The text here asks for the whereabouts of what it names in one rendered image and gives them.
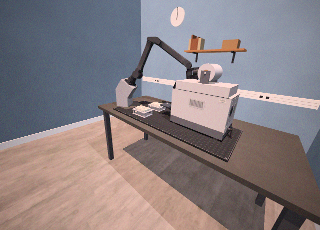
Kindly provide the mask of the white roll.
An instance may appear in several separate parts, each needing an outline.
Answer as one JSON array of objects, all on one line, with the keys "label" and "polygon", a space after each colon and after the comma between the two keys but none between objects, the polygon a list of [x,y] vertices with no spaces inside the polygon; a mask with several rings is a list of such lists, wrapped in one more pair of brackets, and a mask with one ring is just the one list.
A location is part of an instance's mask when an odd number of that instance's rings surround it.
[{"label": "white roll", "polygon": [[223,74],[223,69],[220,65],[218,65],[218,64],[203,64],[200,66],[200,68],[198,69],[198,72],[197,72],[199,79],[201,77],[201,71],[204,71],[204,70],[210,71],[209,82],[218,80]]}]

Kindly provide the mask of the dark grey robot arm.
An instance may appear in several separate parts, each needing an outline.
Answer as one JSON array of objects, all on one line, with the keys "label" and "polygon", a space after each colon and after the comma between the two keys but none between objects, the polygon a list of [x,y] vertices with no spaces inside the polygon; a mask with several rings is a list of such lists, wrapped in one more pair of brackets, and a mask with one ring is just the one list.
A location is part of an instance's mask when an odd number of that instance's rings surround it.
[{"label": "dark grey robot arm", "polygon": [[176,52],[174,49],[172,49],[170,46],[168,46],[165,42],[161,41],[158,37],[147,37],[146,46],[144,48],[143,54],[141,56],[141,59],[139,61],[137,68],[135,69],[135,71],[133,71],[132,75],[128,79],[125,79],[125,81],[129,85],[135,86],[136,79],[141,79],[143,77],[143,68],[147,61],[151,48],[154,44],[161,47],[164,51],[166,51],[168,54],[170,54],[172,57],[174,57],[176,60],[178,60],[181,64],[183,64],[186,67],[187,69],[186,79],[198,80],[199,67],[195,67],[191,69],[192,67],[191,62],[186,58],[184,58],[182,55],[180,55],[178,52]]}]

